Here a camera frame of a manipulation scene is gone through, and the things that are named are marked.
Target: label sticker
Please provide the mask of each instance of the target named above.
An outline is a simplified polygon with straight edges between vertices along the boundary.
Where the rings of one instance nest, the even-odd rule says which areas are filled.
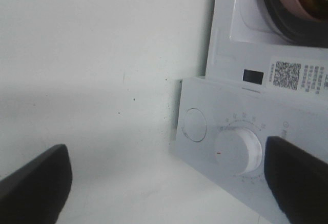
[[[328,97],[328,62],[272,57],[268,76],[268,88]]]

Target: rotary knob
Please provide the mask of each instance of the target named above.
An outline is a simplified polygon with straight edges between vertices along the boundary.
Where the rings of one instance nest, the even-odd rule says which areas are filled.
[[[258,137],[243,127],[228,127],[222,130],[215,141],[215,153],[220,172],[230,175],[256,170],[263,156]]]

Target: round button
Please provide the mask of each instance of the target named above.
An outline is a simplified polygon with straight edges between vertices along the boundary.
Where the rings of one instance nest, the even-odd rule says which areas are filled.
[[[184,117],[184,135],[193,142],[201,142],[206,135],[207,125],[204,115],[198,109],[190,109]]]
[[[256,170],[262,161],[262,146],[257,136],[247,128],[229,127],[215,141],[219,170],[230,175]]]

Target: qr code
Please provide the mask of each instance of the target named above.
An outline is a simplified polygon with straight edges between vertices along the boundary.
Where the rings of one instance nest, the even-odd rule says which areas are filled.
[[[297,90],[301,67],[302,64],[290,64],[278,61],[273,84],[278,87]]]

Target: black object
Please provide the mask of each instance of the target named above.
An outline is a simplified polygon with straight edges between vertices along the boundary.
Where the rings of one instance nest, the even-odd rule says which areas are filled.
[[[280,137],[269,137],[264,174],[291,224],[328,223],[326,163]]]
[[[264,0],[276,27],[300,46],[328,47],[328,23],[306,21],[294,16],[280,0]]]
[[[0,181],[0,223],[56,223],[72,180],[67,147],[50,148]]]
[[[263,72],[245,69],[242,80],[244,82],[251,82],[251,83],[262,85],[263,76],[264,76]]]

